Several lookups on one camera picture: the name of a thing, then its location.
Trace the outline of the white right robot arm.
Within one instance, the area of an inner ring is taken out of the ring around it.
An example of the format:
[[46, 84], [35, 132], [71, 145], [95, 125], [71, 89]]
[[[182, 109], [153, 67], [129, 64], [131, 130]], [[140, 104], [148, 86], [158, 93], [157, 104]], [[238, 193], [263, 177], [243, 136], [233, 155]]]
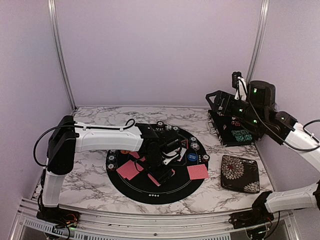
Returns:
[[234, 117], [260, 138], [256, 144], [274, 191], [263, 192], [254, 201], [247, 219], [258, 224], [267, 213], [319, 209], [320, 140], [306, 124], [276, 107], [276, 87], [261, 80], [245, 83], [239, 77], [235, 94], [216, 90], [205, 96], [211, 110]]

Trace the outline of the red card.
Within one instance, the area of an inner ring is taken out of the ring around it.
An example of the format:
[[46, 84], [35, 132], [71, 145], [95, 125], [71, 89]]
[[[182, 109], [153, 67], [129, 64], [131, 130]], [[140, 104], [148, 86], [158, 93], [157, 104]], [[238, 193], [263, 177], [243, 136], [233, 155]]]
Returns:
[[205, 164], [187, 166], [187, 171], [190, 180], [201, 180], [209, 178], [208, 169]]
[[132, 180], [143, 170], [143, 167], [132, 160], [127, 161], [125, 164], [117, 168], [117, 173], [124, 179]]

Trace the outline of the blue small blind button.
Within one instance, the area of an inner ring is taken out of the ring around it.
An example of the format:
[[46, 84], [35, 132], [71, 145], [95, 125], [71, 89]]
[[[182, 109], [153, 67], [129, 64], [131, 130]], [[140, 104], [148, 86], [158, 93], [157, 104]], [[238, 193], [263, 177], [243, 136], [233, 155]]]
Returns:
[[194, 154], [194, 153], [190, 153], [187, 156], [188, 161], [192, 164], [192, 165], [196, 165], [198, 163], [198, 155]]

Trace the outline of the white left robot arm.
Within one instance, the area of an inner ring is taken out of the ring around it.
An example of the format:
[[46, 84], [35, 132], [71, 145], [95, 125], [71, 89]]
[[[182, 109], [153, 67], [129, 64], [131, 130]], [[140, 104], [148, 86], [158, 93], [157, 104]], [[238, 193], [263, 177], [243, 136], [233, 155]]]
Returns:
[[155, 125], [129, 119], [124, 125], [94, 125], [75, 121], [70, 115], [47, 130], [46, 163], [40, 202], [53, 223], [63, 219], [58, 208], [66, 177], [75, 161], [95, 153], [106, 158], [105, 170], [118, 181], [144, 180], [160, 187], [175, 175], [170, 166], [181, 157], [182, 145], [174, 127], [162, 121]]

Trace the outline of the red playing card deck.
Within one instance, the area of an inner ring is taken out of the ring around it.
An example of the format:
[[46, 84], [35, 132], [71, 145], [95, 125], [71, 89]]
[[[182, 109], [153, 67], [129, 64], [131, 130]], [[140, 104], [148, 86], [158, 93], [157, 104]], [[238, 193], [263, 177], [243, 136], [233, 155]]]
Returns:
[[170, 179], [175, 174], [175, 171], [172, 168], [165, 169], [162, 171], [153, 171], [148, 173], [147, 176], [149, 179], [157, 186], [161, 186], [164, 184], [168, 179]]

